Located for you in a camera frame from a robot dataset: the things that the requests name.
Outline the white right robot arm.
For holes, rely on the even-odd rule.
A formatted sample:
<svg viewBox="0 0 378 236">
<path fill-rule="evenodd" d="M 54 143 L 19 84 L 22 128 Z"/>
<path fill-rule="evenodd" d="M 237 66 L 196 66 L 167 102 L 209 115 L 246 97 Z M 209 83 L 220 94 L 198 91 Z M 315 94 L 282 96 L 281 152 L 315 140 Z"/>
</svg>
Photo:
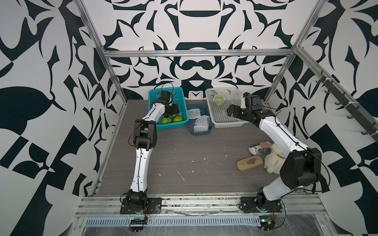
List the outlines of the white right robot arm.
<svg viewBox="0 0 378 236">
<path fill-rule="evenodd" d="M 261 188 L 255 201 L 242 200 L 241 210 L 248 211 L 252 207 L 261 211 L 270 210 L 285 195 L 320 180 L 321 152 L 317 148 L 309 148 L 289 133 L 272 111 L 230 105 L 227 115 L 256 125 L 271 138 L 285 158 L 280 176 Z"/>
</svg>

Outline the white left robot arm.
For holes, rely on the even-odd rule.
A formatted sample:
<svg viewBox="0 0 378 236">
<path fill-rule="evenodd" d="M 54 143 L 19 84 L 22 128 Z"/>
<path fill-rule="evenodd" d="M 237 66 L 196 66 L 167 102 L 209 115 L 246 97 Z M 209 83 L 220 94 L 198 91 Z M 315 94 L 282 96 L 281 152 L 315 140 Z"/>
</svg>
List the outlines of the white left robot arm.
<svg viewBox="0 0 378 236">
<path fill-rule="evenodd" d="M 131 137 L 136 152 L 136 163 L 125 206 L 137 211 L 147 207 L 147 174 L 150 157 L 157 143 L 157 121 L 160 117 L 169 118 L 179 113 L 177 104 L 158 99 L 153 103 L 146 116 L 135 120 L 134 132 Z"/>
</svg>

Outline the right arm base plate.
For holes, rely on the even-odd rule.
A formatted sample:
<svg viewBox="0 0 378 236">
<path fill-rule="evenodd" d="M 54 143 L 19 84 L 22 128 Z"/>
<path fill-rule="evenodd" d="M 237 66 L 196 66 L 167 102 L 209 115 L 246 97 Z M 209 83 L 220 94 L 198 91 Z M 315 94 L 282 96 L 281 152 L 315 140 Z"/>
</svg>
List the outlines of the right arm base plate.
<svg viewBox="0 0 378 236">
<path fill-rule="evenodd" d="M 264 195 L 258 194 L 256 197 L 241 197 L 239 209 L 244 213 L 281 212 L 283 205 L 280 200 L 269 201 Z"/>
</svg>

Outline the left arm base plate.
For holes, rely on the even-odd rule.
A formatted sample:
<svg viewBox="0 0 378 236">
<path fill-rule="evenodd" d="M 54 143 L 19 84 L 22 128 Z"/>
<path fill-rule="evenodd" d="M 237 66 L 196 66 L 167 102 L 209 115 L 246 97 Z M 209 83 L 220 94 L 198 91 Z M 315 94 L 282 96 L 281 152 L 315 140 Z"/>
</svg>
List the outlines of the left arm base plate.
<svg viewBox="0 0 378 236">
<path fill-rule="evenodd" d="M 144 198 L 142 202 L 126 197 L 122 201 L 120 214 L 130 215 L 137 213 L 153 214 L 161 210 L 162 198 Z"/>
</svg>

